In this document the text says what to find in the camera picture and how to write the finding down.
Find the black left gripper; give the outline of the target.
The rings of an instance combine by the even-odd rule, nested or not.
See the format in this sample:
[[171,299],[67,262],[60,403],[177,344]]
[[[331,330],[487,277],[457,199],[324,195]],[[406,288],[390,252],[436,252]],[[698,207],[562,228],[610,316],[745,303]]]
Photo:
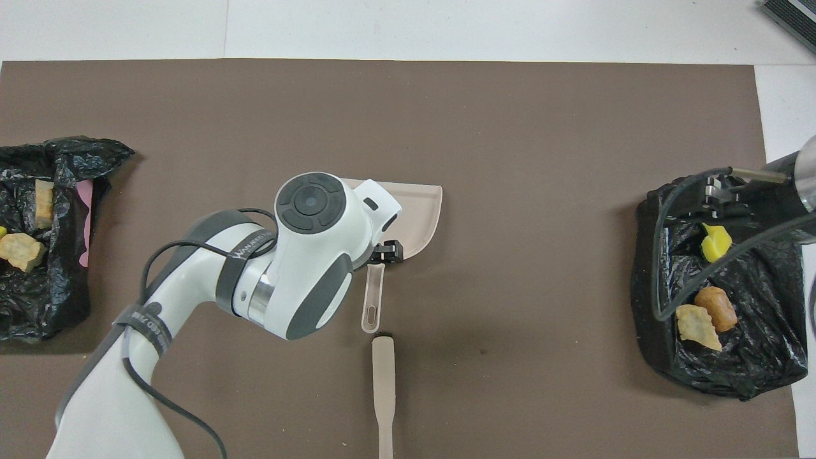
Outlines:
[[369,264],[371,265],[378,265],[378,264],[399,264],[404,261],[404,256],[401,254],[404,252],[404,247],[400,241],[396,239],[390,239],[387,241],[382,242],[381,244],[375,244],[375,246],[371,247],[371,252],[369,255]]

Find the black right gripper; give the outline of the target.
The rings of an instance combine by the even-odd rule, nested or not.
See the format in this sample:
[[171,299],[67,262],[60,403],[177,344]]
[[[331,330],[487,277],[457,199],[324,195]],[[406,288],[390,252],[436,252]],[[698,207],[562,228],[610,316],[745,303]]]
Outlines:
[[[731,175],[710,175],[704,186],[704,207],[709,210],[747,208],[762,214],[805,214],[793,172],[752,172],[748,182]],[[743,192],[743,201],[739,195]]]

